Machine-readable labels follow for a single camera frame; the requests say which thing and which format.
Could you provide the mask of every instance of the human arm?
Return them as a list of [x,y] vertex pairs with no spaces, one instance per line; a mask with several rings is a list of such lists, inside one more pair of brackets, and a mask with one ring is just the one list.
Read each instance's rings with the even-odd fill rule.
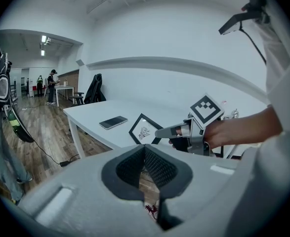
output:
[[52,75],[50,75],[50,76],[48,77],[48,84],[56,84],[56,83],[59,83],[59,81],[54,81]]
[[282,132],[272,106],[245,118],[215,121],[207,126],[204,139],[211,149],[225,145],[260,143]]

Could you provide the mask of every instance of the person in black shirt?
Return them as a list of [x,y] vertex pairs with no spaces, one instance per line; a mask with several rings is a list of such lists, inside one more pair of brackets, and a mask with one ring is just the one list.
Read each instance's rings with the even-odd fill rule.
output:
[[54,81],[53,75],[56,74],[56,70],[52,70],[47,78],[48,80],[48,89],[49,89],[49,96],[48,96],[48,105],[54,105],[56,102],[53,101],[54,97],[54,90],[55,90],[55,84],[59,83],[59,81]]
[[42,95],[42,78],[41,76],[38,77],[37,79],[37,96],[41,96]]
[[26,95],[25,96],[27,96],[30,93],[29,87],[30,87],[30,84],[29,84],[29,81],[28,81],[28,78],[27,78],[27,81],[26,81]]

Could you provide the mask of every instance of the hand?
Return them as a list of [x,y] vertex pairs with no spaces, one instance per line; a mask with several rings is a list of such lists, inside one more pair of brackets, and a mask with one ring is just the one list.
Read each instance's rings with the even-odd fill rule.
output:
[[[222,129],[222,125],[223,121],[216,120],[209,124],[206,128],[204,140],[209,143],[211,150],[223,146],[227,141],[227,134],[225,133],[225,130]],[[176,132],[177,134],[182,135],[181,129],[177,129]]]

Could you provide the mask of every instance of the small card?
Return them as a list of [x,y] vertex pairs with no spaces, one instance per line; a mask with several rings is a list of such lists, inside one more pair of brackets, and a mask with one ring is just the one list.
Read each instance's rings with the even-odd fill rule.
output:
[[224,109],[205,93],[198,102],[190,107],[190,112],[201,128],[204,128],[223,115]]

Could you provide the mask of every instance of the wrist-mounted device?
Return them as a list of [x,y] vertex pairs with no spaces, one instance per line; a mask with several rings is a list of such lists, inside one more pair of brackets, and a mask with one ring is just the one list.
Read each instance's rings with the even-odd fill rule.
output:
[[213,156],[204,141],[206,127],[224,114],[222,107],[205,93],[190,107],[183,123],[157,130],[157,138],[169,138],[177,150],[202,156]]

